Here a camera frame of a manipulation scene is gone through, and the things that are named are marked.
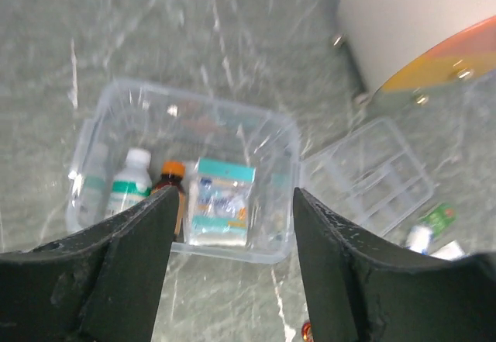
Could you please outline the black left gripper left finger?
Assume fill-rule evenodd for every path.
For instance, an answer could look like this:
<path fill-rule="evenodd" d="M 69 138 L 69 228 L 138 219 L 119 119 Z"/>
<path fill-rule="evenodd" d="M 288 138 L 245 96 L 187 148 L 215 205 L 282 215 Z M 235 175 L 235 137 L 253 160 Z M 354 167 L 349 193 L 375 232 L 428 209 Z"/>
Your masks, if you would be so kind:
<path fill-rule="evenodd" d="M 3 341 L 148 341 L 178 209 L 167 187 L 68 237 L 1 256 Z"/>

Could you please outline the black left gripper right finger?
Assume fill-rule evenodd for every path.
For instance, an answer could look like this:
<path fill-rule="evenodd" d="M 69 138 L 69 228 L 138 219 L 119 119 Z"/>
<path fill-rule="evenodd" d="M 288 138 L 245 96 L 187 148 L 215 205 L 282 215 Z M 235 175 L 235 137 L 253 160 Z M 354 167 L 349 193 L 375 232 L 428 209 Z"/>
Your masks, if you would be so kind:
<path fill-rule="evenodd" d="M 399 247 L 301 188 L 294 231 L 316 341 L 493 341 L 495 256 Z"/>

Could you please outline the white green medicine bottle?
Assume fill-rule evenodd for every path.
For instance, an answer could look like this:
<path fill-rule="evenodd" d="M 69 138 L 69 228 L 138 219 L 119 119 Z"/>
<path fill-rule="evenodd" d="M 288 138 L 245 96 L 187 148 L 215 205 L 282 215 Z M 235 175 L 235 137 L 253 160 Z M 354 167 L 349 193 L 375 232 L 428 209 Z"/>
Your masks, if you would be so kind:
<path fill-rule="evenodd" d="M 104 219 L 121 213 L 142 200 L 151 192 L 152 181 L 148 172 L 151 153 L 142 148 L 130 148 L 123 169 L 113 179 Z"/>

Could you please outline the clear compartment tray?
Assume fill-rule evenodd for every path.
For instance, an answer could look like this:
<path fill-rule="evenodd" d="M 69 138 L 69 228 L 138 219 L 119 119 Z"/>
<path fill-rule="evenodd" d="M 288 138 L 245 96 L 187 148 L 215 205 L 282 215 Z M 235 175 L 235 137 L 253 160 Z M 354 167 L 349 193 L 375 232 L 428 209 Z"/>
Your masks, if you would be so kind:
<path fill-rule="evenodd" d="M 301 187 L 380 237 L 434 193 L 432 179 L 388 117 L 372 120 L 302 161 Z"/>

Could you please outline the white gauze packet blue print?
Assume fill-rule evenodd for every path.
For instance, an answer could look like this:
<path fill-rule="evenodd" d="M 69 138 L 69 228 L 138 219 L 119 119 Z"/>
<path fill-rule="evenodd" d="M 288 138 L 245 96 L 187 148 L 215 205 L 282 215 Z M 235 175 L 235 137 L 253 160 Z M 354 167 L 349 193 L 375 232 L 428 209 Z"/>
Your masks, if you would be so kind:
<path fill-rule="evenodd" d="M 194 246 L 244 247 L 249 231 L 250 187 L 201 178 L 189 191 L 185 240 Z"/>

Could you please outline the teal bandage packet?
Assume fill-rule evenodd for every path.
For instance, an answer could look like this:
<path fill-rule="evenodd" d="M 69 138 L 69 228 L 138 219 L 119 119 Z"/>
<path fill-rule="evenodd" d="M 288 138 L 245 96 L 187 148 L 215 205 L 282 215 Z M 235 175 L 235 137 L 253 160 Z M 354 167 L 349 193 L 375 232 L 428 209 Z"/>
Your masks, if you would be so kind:
<path fill-rule="evenodd" d="M 256 169 L 202 157 L 190 182 L 188 242 L 244 246 Z"/>

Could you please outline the clear plastic storage box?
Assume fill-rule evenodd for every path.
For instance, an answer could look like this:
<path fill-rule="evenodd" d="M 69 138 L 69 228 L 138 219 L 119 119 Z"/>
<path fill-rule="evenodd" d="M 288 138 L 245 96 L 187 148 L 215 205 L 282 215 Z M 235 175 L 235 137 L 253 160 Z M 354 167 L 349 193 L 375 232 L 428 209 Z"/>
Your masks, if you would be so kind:
<path fill-rule="evenodd" d="M 69 233 L 102 219 L 113 178 L 132 148 L 150 152 L 152 179 L 167 161 L 183 164 L 183 186 L 195 179 L 202 159 L 220 162 L 227 173 L 254 171 L 246 242 L 191 245 L 179 239 L 173 252 L 258 264 L 288 256 L 295 241 L 292 196 L 300 181 L 300 133 L 293 119 L 144 81 L 108 84 L 77 139 L 65 214 Z"/>

